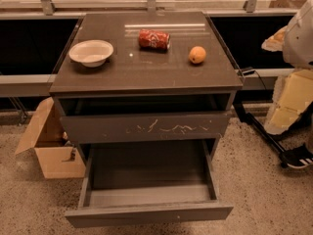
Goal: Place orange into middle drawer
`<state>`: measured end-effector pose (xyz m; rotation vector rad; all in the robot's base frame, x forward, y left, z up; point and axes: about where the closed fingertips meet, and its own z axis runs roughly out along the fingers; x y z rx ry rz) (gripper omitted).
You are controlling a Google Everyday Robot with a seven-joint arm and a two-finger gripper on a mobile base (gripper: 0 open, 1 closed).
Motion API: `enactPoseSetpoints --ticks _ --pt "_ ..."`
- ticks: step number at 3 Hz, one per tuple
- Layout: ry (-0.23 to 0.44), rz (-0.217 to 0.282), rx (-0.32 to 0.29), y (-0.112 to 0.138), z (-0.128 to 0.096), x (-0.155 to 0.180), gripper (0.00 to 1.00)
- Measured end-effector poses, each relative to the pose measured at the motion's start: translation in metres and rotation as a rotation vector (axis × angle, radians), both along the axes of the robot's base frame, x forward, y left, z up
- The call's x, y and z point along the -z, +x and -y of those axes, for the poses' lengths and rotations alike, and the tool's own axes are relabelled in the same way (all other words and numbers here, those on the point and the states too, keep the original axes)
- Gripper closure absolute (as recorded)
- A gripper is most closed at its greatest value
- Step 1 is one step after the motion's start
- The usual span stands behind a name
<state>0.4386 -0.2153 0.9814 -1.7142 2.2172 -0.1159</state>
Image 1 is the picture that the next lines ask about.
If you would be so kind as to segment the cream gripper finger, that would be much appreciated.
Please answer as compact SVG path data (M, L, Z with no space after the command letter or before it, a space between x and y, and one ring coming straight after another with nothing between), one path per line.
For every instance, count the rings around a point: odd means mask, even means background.
M264 129L272 135L287 131L300 117L301 112L289 108L271 108L267 114Z
M313 71L299 70L286 78L279 106L302 114L313 102Z

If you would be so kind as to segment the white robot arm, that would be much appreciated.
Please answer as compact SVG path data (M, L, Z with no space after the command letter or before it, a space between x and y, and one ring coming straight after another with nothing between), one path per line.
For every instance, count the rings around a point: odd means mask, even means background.
M266 51L283 53L294 70L278 78L273 105L264 128L279 135L288 130L313 103L313 0L307 0L290 22L261 45Z

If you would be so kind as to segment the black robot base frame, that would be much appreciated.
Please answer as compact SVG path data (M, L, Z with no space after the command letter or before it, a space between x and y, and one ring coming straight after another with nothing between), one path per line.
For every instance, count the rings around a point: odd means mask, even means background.
M236 100L233 103L233 106L240 121L252 125L263 139L278 153L282 168L290 167L301 169L313 165L313 154L307 150L305 144L291 150L286 150L275 140L273 135L270 135L265 131L263 125L253 114L246 112L241 101Z

